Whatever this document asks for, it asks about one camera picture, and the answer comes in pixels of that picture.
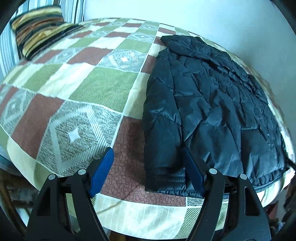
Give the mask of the dark navy quilted jacket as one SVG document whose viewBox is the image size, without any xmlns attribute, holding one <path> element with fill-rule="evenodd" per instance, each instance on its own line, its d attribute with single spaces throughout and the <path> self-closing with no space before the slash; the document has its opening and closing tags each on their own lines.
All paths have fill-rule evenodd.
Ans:
<svg viewBox="0 0 296 241">
<path fill-rule="evenodd" d="M 163 36 L 142 115 L 145 189 L 202 197 L 183 149 L 260 192 L 288 171 L 280 127 L 256 79 L 199 37 Z"/>
</svg>

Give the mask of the checkered patchwork bedspread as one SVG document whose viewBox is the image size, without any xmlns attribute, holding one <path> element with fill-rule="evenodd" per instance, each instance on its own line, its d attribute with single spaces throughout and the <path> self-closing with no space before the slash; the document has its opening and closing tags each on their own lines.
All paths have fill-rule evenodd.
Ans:
<svg viewBox="0 0 296 241">
<path fill-rule="evenodd" d="M 1 146 L 41 189 L 112 147 L 115 159 L 92 203 L 103 227 L 151 240 L 186 238 L 203 200 L 144 189 L 146 85 L 164 35 L 188 31 L 126 18 L 82 29 L 21 61 L 1 84 Z"/>
</svg>

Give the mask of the gold black striped cushion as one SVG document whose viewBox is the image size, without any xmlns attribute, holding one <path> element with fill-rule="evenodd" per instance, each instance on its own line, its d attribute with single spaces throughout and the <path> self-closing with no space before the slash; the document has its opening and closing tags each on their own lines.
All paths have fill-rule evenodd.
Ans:
<svg viewBox="0 0 296 241">
<path fill-rule="evenodd" d="M 27 60 L 58 42 L 63 37 L 83 28 L 64 20 L 59 5 L 43 6 L 10 20 L 18 50 Z"/>
</svg>

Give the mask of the blue white striped pillow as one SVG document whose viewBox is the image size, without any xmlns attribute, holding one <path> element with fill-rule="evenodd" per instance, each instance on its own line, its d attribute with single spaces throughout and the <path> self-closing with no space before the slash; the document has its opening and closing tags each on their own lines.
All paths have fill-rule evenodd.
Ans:
<svg viewBox="0 0 296 241">
<path fill-rule="evenodd" d="M 54 1 L 54 0 L 32 0 L 22 1 L 22 4 L 16 8 L 9 18 L 13 18 L 24 14 L 30 10 L 37 9 L 44 6 L 59 5 L 62 10 L 62 15 L 66 22 L 80 23 L 84 20 L 86 1 L 80 0 L 66 0 L 66 1 Z M 19 63 L 22 59 L 21 52 L 17 49 L 15 33 L 10 27 L 10 21 L 7 21 L 1 33 L 1 81 L 9 73 L 9 71 Z"/>
</svg>

